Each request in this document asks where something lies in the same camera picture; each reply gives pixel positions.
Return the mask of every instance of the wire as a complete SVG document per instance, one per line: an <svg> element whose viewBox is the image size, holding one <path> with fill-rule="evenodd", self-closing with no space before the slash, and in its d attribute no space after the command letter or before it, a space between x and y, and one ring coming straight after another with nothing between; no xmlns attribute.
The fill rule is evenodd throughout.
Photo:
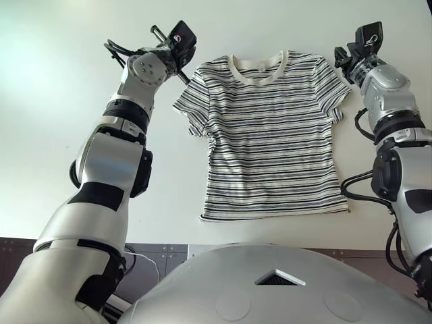
<svg viewBox="0 0 432 324"><path fill-rule="evenodd" d="M361 127L360 127L360 124L359 124L359 120L360 120L360 118L366 113L366 111L367 111L367 108L364 108L364 109L362 109L362 110L359 110L358 112L357 112L357 115L356 115L356 117L354 117L354 124L355 124L355 126L356 126L356 128L358 129L358 131L364 136L364 137L366 137L366 138L368 138L369 140L373 140L373 141L375 141L375 136L373 136L371 133L368 133L367 131L365 131L365 130L363 130Z"/></svg>
<svg viewBox="0 0 432 324"><path fill-rule="evenodd" d="M134 248L132 248L129 244L126 244L124 248L128 249L132 253L135 253ZM134 255L134 260L132 261L132 265L129 267L129 269L125 271L124 276L127 276L133 270L135 264L136 264L136 255Z"/></svg>
<svg viewBox="0 0 432 324"><path fill-rule="evenodd" d="M411 269L409 264L405 260L404 253L402 252L402 238L400 236L400 230L398 226L398 232L396 233L396 252L398 253L399 261L401 262L402 266L405 268L406 272L410 273Z"/></svg>
<svg viewBox="0 0 432 324"><path fill-rule="evenodd" d="M390 202L386 201L385 199L372 197L372 196L365 196L362 194L355 194L353 192L348 191L348 187L351 186L352 184L355 184L356 182L359 182L359 181L369 179L372 176L373 176L372 170L370 170L370 171L367 171L367 172L364 172L364 173L361 173L358 175L354 175L351 178L345 179L340 185L341 193L345 197L350 198L350 199L371 201L373 203L378 203L378 204L384 205L389 209L391 214L394 214L392 204Z"/></svg>
<svg viewBox="0 0 432 324"><path fill-rule="evenodd" d="M118 64L120 64L121 68L124 68L126 63L124 59L120 57L119 54L128 57L136 54L136 52L134 51L125 49L124 47L115 44L111 39L107 40L107 42L103 46L105 46L105 48L111 53L111 58L115 59L118 62Z"/></svg>
<svg viewBox="0 0 432 324"><path fill-rule="evenodd" d="M156 282L156 284L159 283L159 280L161 279L161 274L159 273L159 269L157 268L157 264L156 264L156 262L154 262L154 260L150 259L149 257L147 257L147 256L145 256L145 255L143 255L143 254L133 253L133 252L126 252L126 251L124 251L124 252L125 252L126 254L136 255L137 257L142 257L142 258L144 258L144 259L150 261L150 262L155 266L155 269L156 269L156 273L157 273L157 282Z"/></svg>
<svg viewBox="0 0 432 324"><path fill-rule="evenodd" d="M395 269L398 273L401 273L402 275L406 275L407 277L411 277L409 272L399 268L397 265L394 264L394 262L392 260L392 256L390 254L390 248L392 247L392 242L393 242L394 236L395 236L397 231L398 231L398 222L395 221L393 223L393 228L391 229L391 232L390 232L389 237L387 239L387 244L385 245L385 259L387 260L387 263L390 265L390 267Z"/></svg>

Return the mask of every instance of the black cable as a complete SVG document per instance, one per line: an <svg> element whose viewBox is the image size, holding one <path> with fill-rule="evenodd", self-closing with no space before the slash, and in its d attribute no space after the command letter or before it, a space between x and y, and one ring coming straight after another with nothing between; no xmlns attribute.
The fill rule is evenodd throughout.
<svg viewBox="0 0 432 324"><path fill-rule="evenodd" d="M81 183L78 181L78 177L76 176L75 168L76 168L76 160L74 160L74 162L72 162L72 164L70 165L69 178L70 178L70 181L72 181L72 183L74 184L74 186L79 188L79 187L81 187Z"/></svg>
<svg viewBox="0 0 432 324"><path fill-rule="evenodd" d="M359 110L358 112L357 112L357 115L356 115L356 117L354 117L354 124L355 124L355 126L356 126L356 128L358 129L358 131L364 136L364 137L366 137L366 138L368 138L369 140L373 140L373 141L375 141L375 136L373 136L371 133L368 133L367 131L365 131L365 130L363 130L361 127L360 127L360 124L359 124L359 120L360 120L360 118L366 113L366 111L367 111L367 108L364 108L363 110Z"/></svg>
<svg viewBox="0 0 432 324"><path fill-rule="evenodd" d="M341 193L345 197L350 198L350 199L371 201L372 203L378 203L378 204L384 205L389 209L391 214L394 214L392 204L390 202L386 201L385 199L381 199L381 198L377 198L377 197L373 197L373 196L365 196L363 194L355 194L351 191L348 191L348 187L351 186L352 184L355 184L356 182L359 182L359 181L369 179L372 176L373 176L372 170L370 170L368 172L364 172L362 174L358 174L358 175L355 175L351 178L345 179L340 185Z"/></svg>
<svg viewBox="0 0 432 324"><path fill-rule="evenodd" d="M107 43L105 43L103 46L105 46L105 48L111 53L111 58L115 59L118 64L120 64L121 68L124 68L126 63L119 54L125 56L133 56L136 54L134 51L125 49L124 47L115 44L111 39L107 40Z"/></svg>
<svg viewBox="0 0 432 324"><path fill-rule="evenodd" d="M398 227L398 232L396 233L396 252L398 253L398 258L402 266L405 268L406 272L410 273L411 272L410 266L406 262L404 253L402 252L402 238L400 236L399 227Z"/></svg>
<svg viewBox="0 0 432 324"><path fill-rule="evenodd" d="M135 54L134 51L131 51L129 49L125 49L124 47L115 44L111 39L107 40L108 45L113 47L115 49L116 52L123 54L125 56L132 56Z"/></svg>
<svg viewBox="0 0 432 324"><path fill-rule="evenodd" d="M129 244L126 244L124 248L126 250L129 250L132 253L136 253L134 248L132 248ZM136 264L136 255L134 255L134 260L132 261L132 265L129 267L129 269L126 269L124 276L128 275L132 271L132 269L135 267L135 264Z"/></svg>
<svg viewBox="0 0 432 324"><path fill-rule="evenodd" d="M387 239L387 243L385 245L385 259L387 260L387 263L390 265L390 267L395 269L398 273L401 273L402 275L406 275L407 277L411 277L411 275L406 270L403 270L394 264L392 260L392 256L390 254L390 248L392 247L392 242L397 231L398 231L398 223L394 222L393 228L391 229L391 232Z"/></svg>

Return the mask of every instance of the short sleeve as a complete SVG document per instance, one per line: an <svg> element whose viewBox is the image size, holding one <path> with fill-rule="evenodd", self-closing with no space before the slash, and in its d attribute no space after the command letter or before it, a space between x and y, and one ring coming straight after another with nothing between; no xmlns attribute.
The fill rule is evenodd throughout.
<svg viewBox="0 0 432 324"><path fill-rule="evenodd" d="M351 92L327 63L324 57L315 65L314 86L321 111L333 124L340 122L344 114L338 109L339 104Z"/></svg>
<svg viewBox="0 0 432 324"><path fill-rule="evenodd" d="M185 91L174 103L174 109L189 119L189 134L205 136L205 126L209 118L209 89L196 70Z"/></svg>

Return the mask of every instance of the striped t-shirt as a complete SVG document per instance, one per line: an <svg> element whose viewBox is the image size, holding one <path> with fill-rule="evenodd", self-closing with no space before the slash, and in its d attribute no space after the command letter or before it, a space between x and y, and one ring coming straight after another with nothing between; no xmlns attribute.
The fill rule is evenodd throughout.
<svg viewBox="0 0 432 324"><path fill-rule="evenodd" d="M209 138L202 219L346 211L331 126L350 89L324 57L281 51L263 61L224 56L198 67L174 103L189 133Z"/></svg>

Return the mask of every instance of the white tabletop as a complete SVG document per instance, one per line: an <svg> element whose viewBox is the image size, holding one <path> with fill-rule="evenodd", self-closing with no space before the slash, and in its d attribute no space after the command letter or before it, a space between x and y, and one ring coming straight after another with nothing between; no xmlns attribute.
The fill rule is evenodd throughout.
<svg viewBox="0 0 432 324"><path fill-rule="evenodd" d="M411 80L430 128L432 25L425 0L363 1L2 1L0 3L0 236L37 238L54 210L75 189L75 159L121 76L103 43L127 48L157 44L184 20L198 38L191 75L204 61L227 54L258 59L280 49L325 55L354 41L359 26L381 20L380 57ZM130 202L129 242L220 244L273 242L314 248L382 249L392 224L385 208L350 201L351 213L202 223L207 141L187 134L171 108L184 90L166 82L155 99L148 146L155 158L147 192ZM362 109L356 89L334 127L341 178L372 168L373 145L354 128ZM356 187L371 193L369 183Z"/></svg>

